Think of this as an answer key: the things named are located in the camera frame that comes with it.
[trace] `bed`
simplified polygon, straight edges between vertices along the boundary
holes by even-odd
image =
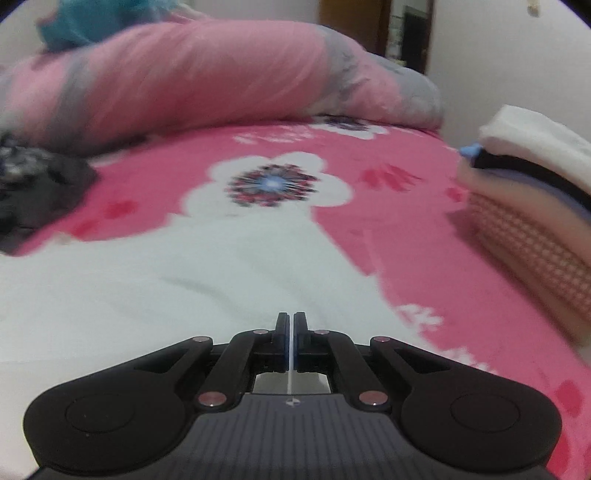
[[[72,214],[1,257],[0,478],[35,462],[29,403],[195,335],[305,311],[528,384],[559,408],[549,468],[591,468],[591,375],[474,240],[457,152],[414,129],[325,117],[189,131],[94,160]]]

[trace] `teal cloth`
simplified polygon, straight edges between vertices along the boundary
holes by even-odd
[[[178,0],[60,0],[37,28],[49,51],[98,43],[133,25],[165,20]]]

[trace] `pink bedsheet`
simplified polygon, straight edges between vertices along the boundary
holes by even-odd
[[[90,242],[159,228],[169,213],[181,213],[182,198],[219,175],[225,162],[257,155],[265,157],[264,166],[293,152],[320,157],[323,174],[350,188],[348,199],[311,206],[313,219],[336,248],[358,271],[378,279],[391,308],[438,353],[549,396],[564,425],[549,468],[563,480],[588,478],[589,368],[524,289],[478,246],[465,192],[454,182],[458,155],[433,135],[333,122],[216,128],[159,140],[98,167],[102,181],[85,205],[40,232],[23,253],[56,234]],[[289,168],[297,178],[292,197],[321,190],[315,172]],[[230,178],[228,203],[231,196],[242,203],[278,202],[280,208],[291,201],[244,190],[257,175],[248,170]],[[330,185],[327,181],[328,198]],[[229,213],[222,209],[220,215]]]

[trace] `screw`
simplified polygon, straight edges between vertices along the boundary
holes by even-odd
[[[384,405],[388,401],[388,396],[384,392],[368,390],[359,396],[359,401],[364,405],[376,407],[379,405]]]
[[[197,400],[204,407],[219,407],[226,403],[227,399],[222,392],[205,392],[199,395]]]

